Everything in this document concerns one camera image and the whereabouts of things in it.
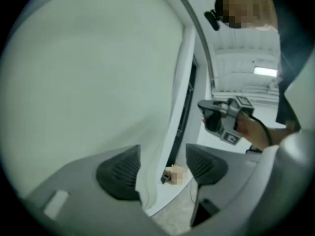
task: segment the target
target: hand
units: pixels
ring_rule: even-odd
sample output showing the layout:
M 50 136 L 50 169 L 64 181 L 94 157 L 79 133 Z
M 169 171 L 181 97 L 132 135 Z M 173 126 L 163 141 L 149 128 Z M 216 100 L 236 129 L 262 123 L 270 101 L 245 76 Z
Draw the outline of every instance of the hand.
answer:
M 239 115 L 237 131 L 251 144 L 263 151 L 268 147 L 268 139 L 261 125 L 246 115 Z

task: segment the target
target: white fabric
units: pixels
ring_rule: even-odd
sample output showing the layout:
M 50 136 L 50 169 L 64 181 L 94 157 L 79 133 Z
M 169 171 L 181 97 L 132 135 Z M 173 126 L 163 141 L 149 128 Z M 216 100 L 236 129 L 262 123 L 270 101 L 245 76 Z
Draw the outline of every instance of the white fabric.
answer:
M 183 25 L 164 0 L 52 0 L 1 60 L 1 146 L 22 196 L 73 160 L 141 144 L 155 179 Z

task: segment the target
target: black cable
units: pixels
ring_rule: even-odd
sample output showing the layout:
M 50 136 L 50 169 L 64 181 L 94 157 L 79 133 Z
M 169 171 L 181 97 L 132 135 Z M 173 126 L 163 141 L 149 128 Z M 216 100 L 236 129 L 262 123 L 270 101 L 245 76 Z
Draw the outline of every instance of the black cable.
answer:
M 192 201 L 194 204 L 196 204 L 196 203 L 192 200 L 192 196 L 191 196 L 192 181 L 193 181 L 193 178 L 190 180 L 190 192 L 189 192 L 189 194 L 190 194 L 190 199 L 191 199 L 191 201 Z
M 250 118 L 252 118 L 253 120 L 257 121 L 262 126 L 262 128 L 265 131 L 265 134 L 267 136 L 268 146 L 272 146 L 271 135 L 270 135 L 270 132 L 269 132 L 268 128 L 265 126 L 265 124 L 263 124 L 261 122 L 261 120 L 257 119 L 256 117 L 254 117 L 252 115 L 249 115 L 249 116 L 250 116 Z

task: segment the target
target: white ceiling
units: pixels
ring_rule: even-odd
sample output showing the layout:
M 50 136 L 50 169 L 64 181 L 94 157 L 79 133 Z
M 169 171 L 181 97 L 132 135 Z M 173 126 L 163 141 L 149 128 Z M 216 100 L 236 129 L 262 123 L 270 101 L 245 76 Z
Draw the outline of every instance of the white ceiling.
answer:
M 259 91 L 260 94 L 268 94 L 267 89 L 275 78 L 254 75 L 253 70 L 255 66 L 274 69 L 278 67 L 278 33 L 272 30 L 230 29 L 224 24 L 221 24 L 219 31 L 214 31 L 203 13 L 214 9 L 215 0 L 189 2 L 198 16 L 210 49 L 213 74 L 216 78 L 213 93 Z M 277 101 L 275 96 L 260 95 L 259 98 L 261 96 L 267 101 L 268 98 L 272 98 L 272 102 Z

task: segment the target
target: fluorescent light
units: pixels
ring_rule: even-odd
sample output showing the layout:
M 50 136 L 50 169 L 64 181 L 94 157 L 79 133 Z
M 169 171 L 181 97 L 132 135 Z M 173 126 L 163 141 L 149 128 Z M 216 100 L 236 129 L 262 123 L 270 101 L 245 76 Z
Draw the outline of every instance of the fluorescent light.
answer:
M 254 74 L 258 74 L 258 75 L 266 75 L 266 76 L 276 77 L 277 73 L 278 73 L 277 70 L 270 69 L 270 68 L 255 67 L 255 69 L 254 69 Z

